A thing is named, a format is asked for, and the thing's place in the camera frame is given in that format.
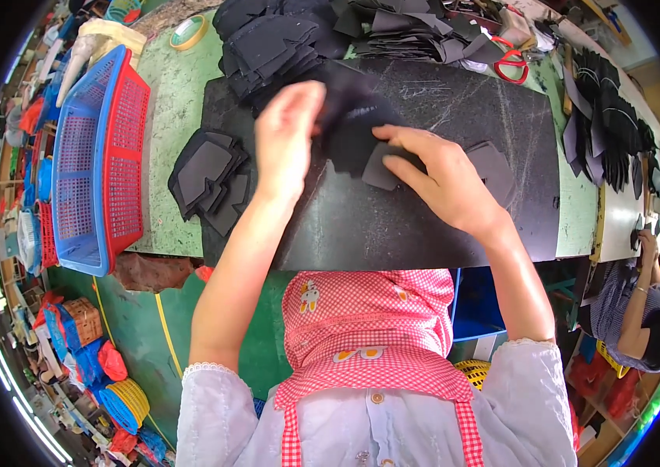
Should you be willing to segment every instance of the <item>red plastic basket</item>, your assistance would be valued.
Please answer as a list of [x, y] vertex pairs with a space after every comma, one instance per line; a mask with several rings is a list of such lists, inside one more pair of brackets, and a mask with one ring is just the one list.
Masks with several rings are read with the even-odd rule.
[[150, 88], [130, 67], [131, 55], [127, 49], [104, 140], [102, 200], [110, 272], [117, 255], [143, 236], [141, 159]]
[[58, 264], [55, 249], [55, 235], [52, 227], [52, 205], [37, 201], [39, 205], [39, 224], [42, 226], [42, 269]]

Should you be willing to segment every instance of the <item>tape roll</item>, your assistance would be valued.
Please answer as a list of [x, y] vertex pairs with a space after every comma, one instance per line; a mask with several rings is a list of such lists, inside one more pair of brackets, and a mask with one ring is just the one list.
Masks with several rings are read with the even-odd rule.
[[200, 42], [208, 31], [208, 20], [203, 15], [194, 15], [185, 19], [182, 24], [176, 27], [171, 34], [169, 45], [175, 50], [183, 51], [190, 49], [193, 45]]

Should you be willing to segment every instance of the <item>green table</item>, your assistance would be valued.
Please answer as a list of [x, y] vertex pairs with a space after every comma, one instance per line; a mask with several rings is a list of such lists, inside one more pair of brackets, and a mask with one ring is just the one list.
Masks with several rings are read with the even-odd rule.
[[[205, 17], [210, 21], [213, 13]], [[200, 220], [195, 216], [186, 223], [182, 221], [167, 180], [187, 139], [200, 127], [205, 84], [222, 76], [218, 69], [222, 42], [211, 27], [190, 50], [175, 51], [169, 46], [173, 30], [162, 31], [148, 42], [138, 64], [138, 73], [150, 86], [151, 97], [143, 144], [144, 233], [130, 250], [202, 257]], [[495, 76], [490, 69], [488, 74]], [[556, 256], [588, 255], [597, 225], [597, 188], [586, 177], [574, 177], [566, 162], [559, 140], [566, 126], [563, 85], [553, 62], [544, 59], [531, 63], [524, 86], [548, 95], [556, 126], [561, 190]]]

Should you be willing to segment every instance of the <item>apron strap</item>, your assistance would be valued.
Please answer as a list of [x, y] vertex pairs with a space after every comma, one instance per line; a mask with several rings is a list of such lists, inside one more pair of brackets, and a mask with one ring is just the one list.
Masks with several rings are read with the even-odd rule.
[[298, 415], [296, 404], [289, 404], [283, 410], [283, 437], [280, 440], [280, 464], [282, 467], [301, 465], [301, 441], [298, 438]]
[[475, 422], [475, 413], [470, 402], [455, 402], [455, 411], [460, 425], [462, 437], [462, 451], [465, 453], [467, 467], [484, 467], [483, 443], [478, 434], [478, 425]]

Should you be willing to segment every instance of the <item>pink checkered apron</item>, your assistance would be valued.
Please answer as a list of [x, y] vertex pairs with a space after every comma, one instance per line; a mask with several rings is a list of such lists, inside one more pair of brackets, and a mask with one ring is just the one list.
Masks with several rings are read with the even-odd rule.
[[455, 404], [469, 467], [483, 446], [466, 376], [445, 358], [452, 347], [447, 270], [300, 272], [283, 295], [286, 355], [294, 373], [275, 394], [284, 411], [282, 465], [301, 465], [296, 404], [327, 388], [394, 388]]

